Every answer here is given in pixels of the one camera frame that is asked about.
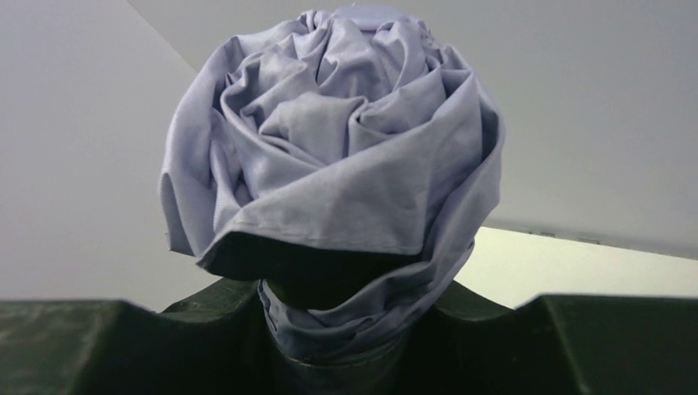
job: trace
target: gray wall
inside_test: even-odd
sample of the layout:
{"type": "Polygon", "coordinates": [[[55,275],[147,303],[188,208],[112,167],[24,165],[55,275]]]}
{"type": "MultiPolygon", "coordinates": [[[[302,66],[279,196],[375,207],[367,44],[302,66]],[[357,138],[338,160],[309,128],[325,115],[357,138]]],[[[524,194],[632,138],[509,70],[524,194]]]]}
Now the gray wall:
{"type": "MultiPolygon", "coordinates": [[[[182,57],[198,67],[230,35],[347,2],[240,3],[134,0],[145,21],[124,0],[0,1],[0,299],[161,309],[214,280],[167,252],[156,196],[167,125],[195,74],[182,57]]],[[[456,44],[505,111],[492,224],[696,256],[698,2],[398,5],[456,44]]],[[[525,272],[540,286],[525,295],[688,295],[695,267],[648,256],[653,269],[638,271],[633,254],[486,236],[466,266],[482,290],[513,290],[506,278],[525,272]],[[503,264],[514,261],[516,273],[503,264]]]]}
{"type": "MultiPolygon", "coordinates": [[[[231,35],[351,3],[130,1],[194,67],[231,35]]],[[[381,3],[460,49],[504,111],[489,225],[698,258],[696,0],[381,3]]]]}
{"type": "Polygon", "coordinates": [[[212,280],[169,253],[156,181],[193,71],[125,1],[0,1],[0,300],[212,280]]]}

